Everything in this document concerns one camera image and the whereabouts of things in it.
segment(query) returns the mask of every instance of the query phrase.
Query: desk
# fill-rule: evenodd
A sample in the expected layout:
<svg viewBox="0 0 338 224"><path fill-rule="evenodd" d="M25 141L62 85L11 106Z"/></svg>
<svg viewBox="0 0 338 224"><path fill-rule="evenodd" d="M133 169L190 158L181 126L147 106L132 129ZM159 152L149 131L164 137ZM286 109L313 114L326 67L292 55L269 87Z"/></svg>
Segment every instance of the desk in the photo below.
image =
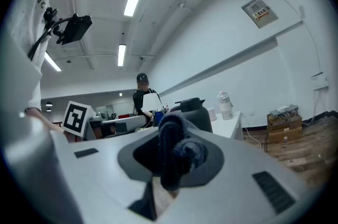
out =
<svg viewBox="0 0 338 224"><path fill-rule="evenodd" d="M238 139L240 141L243 140L243 131L240 120L240 111L236 111L233 113L233 118L231 120L223 120L222 114L216 114L216 120L211 122L212 131L214 134Z"/></svg>

